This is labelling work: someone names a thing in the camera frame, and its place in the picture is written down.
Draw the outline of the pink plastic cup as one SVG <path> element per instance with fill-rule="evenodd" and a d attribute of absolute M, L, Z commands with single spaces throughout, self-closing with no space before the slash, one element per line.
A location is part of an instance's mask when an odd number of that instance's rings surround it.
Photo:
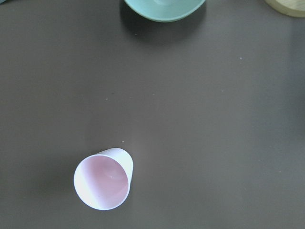
<path fill-rule="evenodd" d="M 78 197 L 89 207 L 111 210 L 128 197 L 133 174 L 131 155 L 111 148 L 83 159 L 73 177 Z"/>

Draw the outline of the green bowl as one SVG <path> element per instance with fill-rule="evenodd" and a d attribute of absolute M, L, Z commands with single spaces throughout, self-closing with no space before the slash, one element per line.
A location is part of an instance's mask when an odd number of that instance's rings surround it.
<path fill-rule="evenodd" d="M 181 20 L 199 9 L 205 0 L 125 0 L 134 12 L 156 22 Z"/>

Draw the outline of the wooden mug tree stand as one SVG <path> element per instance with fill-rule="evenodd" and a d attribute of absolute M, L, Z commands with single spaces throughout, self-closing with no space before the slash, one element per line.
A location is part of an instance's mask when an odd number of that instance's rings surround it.
<path fill-rule="evenodd" d="M 297 18 L 305 17 L 305 0 L 265 0 L 277 12 Z"/>

